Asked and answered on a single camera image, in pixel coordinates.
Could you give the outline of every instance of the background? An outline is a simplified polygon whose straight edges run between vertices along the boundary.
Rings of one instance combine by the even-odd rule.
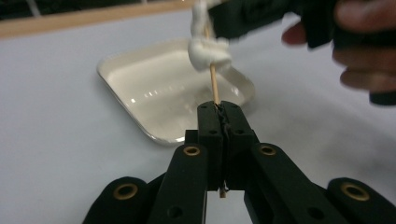
[[[81,223],[122,176],[150,181],[173,147],[140,131],[96,65],[108,55],[190,36],[181,11],[0,40],[0,222]],[[312,182],[359,179],[396,203],[396,108],[339,84],[331,47],[287,48],[260,29],[231,44],[233,67],[256,86],[243,107],[262,142],[282,147]],[[249,223],[243,192],[208,194],[206,223]]]

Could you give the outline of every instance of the white tray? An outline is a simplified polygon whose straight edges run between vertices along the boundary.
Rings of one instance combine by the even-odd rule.
[[[159,144],[184,141],[197,128],[196,108],[212,101],[209,71],[191,66],[188,39],[163,42],[101,61],[98,73],[140,128]],[[233,68],[217,73],[220,100],[243,105],[254,96],[250,80]]]

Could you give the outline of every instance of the white table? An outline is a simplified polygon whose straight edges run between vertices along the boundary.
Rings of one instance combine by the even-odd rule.
[[[107,55],[188,37],[190,12],[0,41],[0,223],[80,223],[122,176],[150,181],[174,149],[146,137],[95,67]],[[244,107],[259,139],[282,147],[325,187],[359,179],[396,203],[396,108],[339,84],[331,49],[280,43],[283,22],[231,46],[256,86]],[[243,192],[209,193],[206,223],[249,223]]]

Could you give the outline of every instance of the wooden skewer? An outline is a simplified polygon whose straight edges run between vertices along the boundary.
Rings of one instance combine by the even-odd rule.
[[[209,38],[209,28],[205,27],[205,36]],[[210,64],[210,79],[212,80],[212,91],[213,91],[213,102],[215,105],[219,105],[219,91],[218,91],[218,82],[216,80],[216,67],[214,64]]]

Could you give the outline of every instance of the black tool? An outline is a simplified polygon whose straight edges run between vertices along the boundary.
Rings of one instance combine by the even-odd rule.
[[[395,47],[396,30],[374,34],[354,34],[334,22],[335,0],[229,0],[208,10],[217,37],[238,38],[279,21],[286,13],[301,17],[308,47],[314,49],[333,41],[335,49],[358,45]],[[396,91],[371,93],[377,105],[396,105]]]
[[[198,130],[187,130],[167,172],[146,184],[110,183],[84,223],[205,223],[208,190],[244,190],[254,224],[389,224],[396,208],[367,185],[337,178],[312,183],[281,148],[260,143],[241,108],[228,102],[198,107]]]

